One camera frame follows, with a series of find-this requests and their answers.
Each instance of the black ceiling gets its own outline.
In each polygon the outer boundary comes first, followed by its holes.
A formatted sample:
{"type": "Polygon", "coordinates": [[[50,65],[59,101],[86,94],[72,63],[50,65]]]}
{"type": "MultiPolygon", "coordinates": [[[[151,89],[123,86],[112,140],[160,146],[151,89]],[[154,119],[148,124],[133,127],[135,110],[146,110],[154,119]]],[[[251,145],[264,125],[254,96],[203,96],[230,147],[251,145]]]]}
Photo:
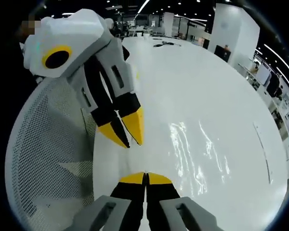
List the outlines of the black ceiling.
{"type": "MultiPolygon", "coordinates": [[[[79,9],[93,9],[102,17],[114,17],[120,13],[124,16],[135,15],[145,0],[49,0],[46,9],[41,10],[41,16],[62,13],[73,13],[79,9]],[[122,9],[106,10],[111,6],[122,6],[122,9]]],[[[216,3],[226,3],[225,0],[150,0],[141,14],[162,14],[172,12],[188,18],[208,20],[208,27],[212,27],[214,7],[216,3]]],[[[261,28],[258,47],[261,48],[263,58],[267,57],[272,67],[278,66],[289,78],[289,70],[281,64],[277,57],[265,48],[267,44],[275,50],[289,65],[289,0],[232,0],[229,4],[243,7],[261,28]]]]}

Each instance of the yellow ring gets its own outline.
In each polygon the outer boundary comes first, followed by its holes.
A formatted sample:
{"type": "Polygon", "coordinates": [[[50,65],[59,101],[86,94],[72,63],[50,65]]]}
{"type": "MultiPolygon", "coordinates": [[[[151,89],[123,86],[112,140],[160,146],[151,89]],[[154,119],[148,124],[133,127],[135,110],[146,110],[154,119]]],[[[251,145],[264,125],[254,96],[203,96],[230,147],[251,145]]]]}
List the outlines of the yellow ring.
{"type": "Polygon", "coordinates": [[[58,52],[58,51],[66,51],[68,53],[69,56],[71,56],[72,54],[72,49],[71,47],[69,46],[66,46],[66,45],[58,45],[52,49],[50,49],[49,51],[47,51],[47,53],[43,56],[42,58],[42,63],[43,63],[43,66],[45,68],[48,69],[48,67],[46,66],[46,61],[47,59],[49,58],[49,56],[51,56],[52,54],[58,52]]]}

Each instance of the black circular lens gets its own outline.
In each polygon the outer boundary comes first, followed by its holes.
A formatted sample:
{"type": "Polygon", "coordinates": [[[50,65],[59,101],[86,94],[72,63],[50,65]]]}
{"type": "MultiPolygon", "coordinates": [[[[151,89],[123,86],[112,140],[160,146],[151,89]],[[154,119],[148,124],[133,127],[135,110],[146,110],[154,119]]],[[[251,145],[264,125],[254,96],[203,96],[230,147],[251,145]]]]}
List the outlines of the black circular lens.
{"type": "Polygon", "coordinates": [[[45,66],[49,69],[58,68],[62,66],[68,58],[69,53],[67,51],[57,51],[47,58],[45,66]]]}

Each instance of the robotic arm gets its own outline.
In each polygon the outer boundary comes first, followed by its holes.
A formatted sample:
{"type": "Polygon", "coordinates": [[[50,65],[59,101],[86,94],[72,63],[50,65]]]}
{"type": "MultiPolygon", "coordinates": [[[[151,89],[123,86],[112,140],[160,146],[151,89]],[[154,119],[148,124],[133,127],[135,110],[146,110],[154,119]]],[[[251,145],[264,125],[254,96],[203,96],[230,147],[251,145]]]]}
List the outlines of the robotic arm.
{"type": "Polygon", "coordinates": [[[42,19],[35,35],[26,40],[24,52],[24,67],[32,74],[67,79],[106,137],[129,148],[123,123],[136,142],[143,143],[143,113],[134,93],[131,66],[121,41],[98,14],[82,9],[68,18],[42,19]]]}

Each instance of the white pillar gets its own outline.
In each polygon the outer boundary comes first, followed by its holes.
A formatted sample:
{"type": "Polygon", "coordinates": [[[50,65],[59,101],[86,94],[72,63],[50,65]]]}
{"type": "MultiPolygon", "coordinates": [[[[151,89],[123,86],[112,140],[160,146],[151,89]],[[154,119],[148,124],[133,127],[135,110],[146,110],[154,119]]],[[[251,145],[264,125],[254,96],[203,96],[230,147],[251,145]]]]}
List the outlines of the white pillar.
{"type": "Polygon", "coordinates": [[[165,31],[165,36],[172,36],[172,25],[173,25],[173,13],[165,12],[163,15],[163,30],[165,31]]]}
{"type": "Polygon", "coordinates": [[[258,43],[260,28],[240,7],[216,4],[213,30],[208,50],[216,45],[228,45],[231,55],[228,63],[238,69],[238,63],[250,67],[258,43]]]}

